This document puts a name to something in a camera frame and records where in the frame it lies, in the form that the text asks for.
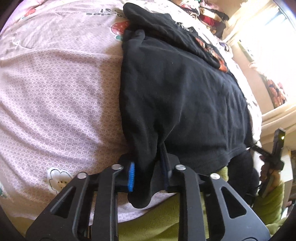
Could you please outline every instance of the black t-shirt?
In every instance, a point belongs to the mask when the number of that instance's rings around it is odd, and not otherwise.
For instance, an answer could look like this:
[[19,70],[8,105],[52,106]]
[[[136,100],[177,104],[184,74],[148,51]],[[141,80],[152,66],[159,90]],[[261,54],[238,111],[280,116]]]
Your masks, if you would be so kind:
[[123,11],[130,26],[123,36],[120,111],[136,164],[129,200],[144,207],[159,144],[209,174],[242,153],[252,135],[244,95],[214,46],[169,14],[131,3]]

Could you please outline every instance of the graphic print on shirt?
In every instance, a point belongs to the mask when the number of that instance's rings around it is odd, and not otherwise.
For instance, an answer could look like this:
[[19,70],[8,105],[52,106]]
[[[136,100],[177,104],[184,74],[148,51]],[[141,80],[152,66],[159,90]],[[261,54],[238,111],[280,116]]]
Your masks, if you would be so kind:
[[33,13],[35,13],[36,12],[36,9],[31,9],[30,11],[28,11],[25,15],[24,15],[24,17],[27,17],[27,16],[29,16],[30,14],[33,14]]
[[114,9],[105,8],[95,13],[91,13],[91,12],[86,13],[86,15],[95,15],[95,16],[110,16],[112,14],[116,14],[120,18],[126,18],[123,11],[120,10],[119,8],[114,8]]
[[187,32],[190,32],[190,33],[193,32],[192,27],[190,27],[190,28],[186,28],[186,27],[183,25],[183,23],[178,23],[178,22],[175,22],[175,24],[177,24],[177,25],[178,25],[179,27],[181,27],[182,29],[185,29]]
[[55,167],[47,171],[47,186],[53,194],[58,194],[71,180],[72,177],[67,171]]
[[182,1],[180,4],[180,8],[182,8],[185,12],[187,12],[191,17],[197,19],[200,15],[200,11],[198,7],[194,6],[194,2],[190,3],[189,1]]
[[111,31],[116,35],[116,39],[122,41],[124,30],[129,26],[129,21],[118,22],[112,25]]
[[224,73],[227,73],[228,72],[228,69],[225,65],[225,62],[224,62],[224,59],[222,59],[215,51],[212,47],[210,46],[205,46],[205,43],[200,40],[199,38],[195,38],[195,40],[199,43],[199,45],[208,53],[210,53],[214,58],[216,58],[220,64],[220,67],[219,67],[219,70],[224,72]]

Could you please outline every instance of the hand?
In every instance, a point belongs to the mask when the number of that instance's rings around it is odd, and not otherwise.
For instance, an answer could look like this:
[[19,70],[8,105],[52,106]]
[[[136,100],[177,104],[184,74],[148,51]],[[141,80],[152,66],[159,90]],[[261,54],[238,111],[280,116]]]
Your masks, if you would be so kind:
[[[265,157],[260,156],[260,159],[265,162]],[[267,179],[267,172],[271,174],[271,176],[274,177],[274,181],[272,182],[268,193],[272,192],[276,187],[278,187],[281,183],[281,175],[279,170],[274,170],[274,169],[269,169],[269,163],[265,162],[264,165],[261,167],[261,172],[260,172],[260,180],[261,182],[265,182]]]

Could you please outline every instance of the metal rivet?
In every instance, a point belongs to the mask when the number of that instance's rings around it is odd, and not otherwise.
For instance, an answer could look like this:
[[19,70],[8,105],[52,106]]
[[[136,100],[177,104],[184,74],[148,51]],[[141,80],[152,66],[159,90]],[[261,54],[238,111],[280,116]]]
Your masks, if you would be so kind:
[[179,171],[184,171],[186,169],[186,166],[182,165],[182,164],[178,164],[175,166],[175,168]]
[[120,164],[114,164],[114,165],[112,165],[112,169],[113,170],[119,170],[121,168],[122,168],[122,166]]
[[85,172],[80,172],[77,174],[77,178],[85,179],[85,178],[87,178],[87,174]]
[[210,175],[210,177],[211,177],[212,179],[214,179],[214,180],[218,180],[218,179],[220,179],[220,175],[217,174],[217,173],[212,173],[212,174]]

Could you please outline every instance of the window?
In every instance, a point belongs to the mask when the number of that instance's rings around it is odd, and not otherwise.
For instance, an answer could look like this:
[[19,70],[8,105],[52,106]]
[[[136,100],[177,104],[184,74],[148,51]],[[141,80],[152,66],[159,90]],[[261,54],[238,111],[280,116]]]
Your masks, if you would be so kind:
[[257,70],[275,83],[282,83],[289,99],[296,98],[296,30],[279,10],[265,11],[260,21],[241,34],[244,49]]

